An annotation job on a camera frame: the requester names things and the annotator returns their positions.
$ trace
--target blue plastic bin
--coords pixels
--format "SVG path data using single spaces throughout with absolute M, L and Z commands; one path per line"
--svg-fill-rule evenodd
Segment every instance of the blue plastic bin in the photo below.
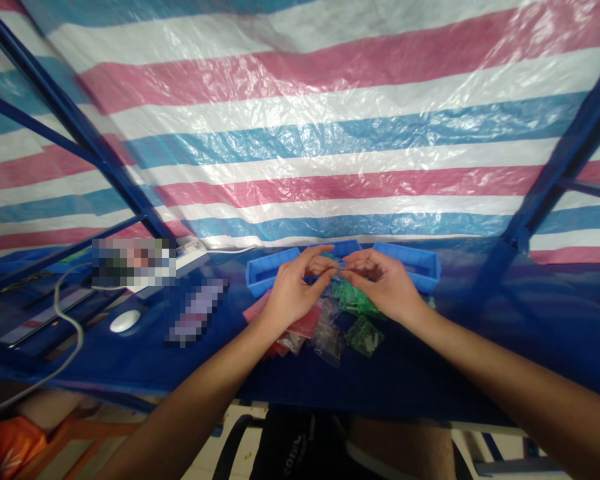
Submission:
M 374 243 L 373 248 L 400 260 L 418 292 L 430 295 L 440 282 L 440 260 L 437 253 L 382 242 Z
M 318 245 L 334 245 L 335 248 L 332 251 L 330 251 L 329 254 L 340 259 L 352 254 L 355 251 L 362 250 L 362 247 L 358 243 L 358 240 L 343 240 L 338 242 L 316 243 L 314 245 L 307 245 L 307 248 L 317 247 Z
M 278 267 L 300 256 L 298 247 L 250 260 L 247 263 L 247 286 L 254 297 L 262 297 L 273 288 Z

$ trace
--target green component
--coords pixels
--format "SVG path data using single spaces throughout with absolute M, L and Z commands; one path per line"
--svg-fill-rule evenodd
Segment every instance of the green component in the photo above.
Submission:
M 354 350 L 371 358 L 378 345 L 385 339 L 384 334 L 364 317 L 358 317 L 358 320 L 345 333 L 347 343 Z
M 331 296 L 339 299 L 340 310 L 348 311 L 354 315 L 386 320 L 387 317 L 369 300 L 362 291 L 339 277 L 334 277 L 331 287 Z
M 321 257 L 328 258 L 329 260 L 333 260 L 336 263 L 340 263 L 340 259 L 338 257 L 334 257 L 332 254 L 328 252 L 324 252 L 320 254 Z

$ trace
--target right hand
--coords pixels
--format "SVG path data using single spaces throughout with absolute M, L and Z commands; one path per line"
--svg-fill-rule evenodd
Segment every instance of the right hand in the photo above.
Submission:
M 347 269 L 342 276 L 389 318 L 408 326 L 429 308 L 400 261 L 374 249 L 354 252 L 343 261 Z

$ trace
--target green plastic bag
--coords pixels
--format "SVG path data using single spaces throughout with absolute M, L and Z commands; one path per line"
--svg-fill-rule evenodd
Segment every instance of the green plastic bag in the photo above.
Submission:
M 378 345 L 385 339 L 384 334 L 364 317 L 358 320 L 345 333 L 345 339 L 354 350 L 371 358 Z

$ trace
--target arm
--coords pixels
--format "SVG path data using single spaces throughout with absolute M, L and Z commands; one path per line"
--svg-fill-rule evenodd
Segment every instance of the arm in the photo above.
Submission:
M 262 314 L 163 400 L 98 478 L 181 478 L 260 358 L 310 310 L 336 274 L 333 262 L 318 257 L 332 249 L 306 249 L 294 262 L 282 265 Z M 321 276 L 308 286 L 303 280 L 307 273 Z
M 482 389 L 570 476 L 600 479 L 600 395 L 508 351 L 430 309 L 402 264 L 376 251 L 343 272 L 388 317 Z

